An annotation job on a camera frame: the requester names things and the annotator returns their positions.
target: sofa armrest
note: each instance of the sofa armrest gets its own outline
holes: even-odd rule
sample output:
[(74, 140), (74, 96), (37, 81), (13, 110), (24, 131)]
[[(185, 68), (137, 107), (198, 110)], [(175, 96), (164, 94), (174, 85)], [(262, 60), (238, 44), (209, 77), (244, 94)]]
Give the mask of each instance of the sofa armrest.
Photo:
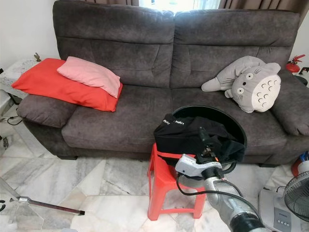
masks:
[(19, 104), (17, 114), (31, 122), (62, 128), (76, 107), (76, 104), (69, 102), (30, 94)]
[(270, 109), (286, 132), (309, 135), (309, 88), (287, 70), (281, 70), (281, 89)]

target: fan base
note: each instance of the fan base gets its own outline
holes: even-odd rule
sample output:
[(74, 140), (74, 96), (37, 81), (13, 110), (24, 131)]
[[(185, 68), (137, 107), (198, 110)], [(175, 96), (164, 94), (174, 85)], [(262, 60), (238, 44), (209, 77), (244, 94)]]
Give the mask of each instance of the fan base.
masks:
[(261, 190), (259, 212), (263, 223), (278, 232), (301, 232), (300, 219), (284, 203), (282, 194), (270, 190)]

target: marble floor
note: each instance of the marble floor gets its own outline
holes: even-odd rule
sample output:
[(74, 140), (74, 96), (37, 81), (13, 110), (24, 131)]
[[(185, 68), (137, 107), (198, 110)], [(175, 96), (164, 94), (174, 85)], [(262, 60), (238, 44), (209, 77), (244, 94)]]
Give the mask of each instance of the marble floor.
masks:
[[(147, 218), (149, 204), (147, 160), (118, 158), (78, 158), (61, 160), (41, 147), (25, 143), (13, 126), (0, 124), (0, 134), (9, 147), (1, 144), (0, 177), (22, 196), (33, 200), (84, 210), (84, 216), (20, 205), (12, 224), (8, 223), (13, 203), (10, 194), (0, 188), (6, 208), (0, 212), (1, 232), (228, 232), (218, 213), (205, 201), (202, 217), (191, 214), (160, 215), (157, 221)], [(257, 207), (258, 193), (265, 186), (276, 188), (290, 180), (289, 166), (260, 168), (239, 164), (227, 174), (245, 198)], [(189, 207), (194, 197), (177, 190), (167, 194), (164, 208)], [(309, 224), (303, 223), (304, 232)]]

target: sofa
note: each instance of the sofa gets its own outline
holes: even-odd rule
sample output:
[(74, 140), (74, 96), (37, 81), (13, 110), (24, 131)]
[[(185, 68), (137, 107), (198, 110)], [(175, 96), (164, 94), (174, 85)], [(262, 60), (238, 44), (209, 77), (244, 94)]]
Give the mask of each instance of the sofa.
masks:
[[(148, 8), (59, 0), (53, 7), (61, 59), (102, 65), (124, 84), (115, 112), (28, 95), (18, 107), (27, 128), (52, 154), (149, 158), (164, 115), (186, 105), (230, 114), (246, 132), (243, 162), (279, 165), (309, 149), (309, 90), (284, 69), (299, 15), (276, 10)], [(264, 112), (242, 111), (223, 91), (201, 85), (234, 60), (276, 62), (281, 91)]]

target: fire extinguisher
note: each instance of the fire extinguisher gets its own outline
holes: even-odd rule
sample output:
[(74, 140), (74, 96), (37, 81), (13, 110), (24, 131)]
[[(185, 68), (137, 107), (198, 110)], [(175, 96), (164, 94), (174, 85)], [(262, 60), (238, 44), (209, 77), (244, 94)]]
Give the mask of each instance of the fire extinguisher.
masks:
[(291, 73), (297, 73), (300, 70), (300, 67), (297, 65), (297, 62), (302, 62), (301, 60), (299, 60), (300, 58), (304, 57), (305, 54), (300, 55), (300, 56), (295, 56), (293, 57), (292, 61), (289, 61), (285, 68), (290, 71)]

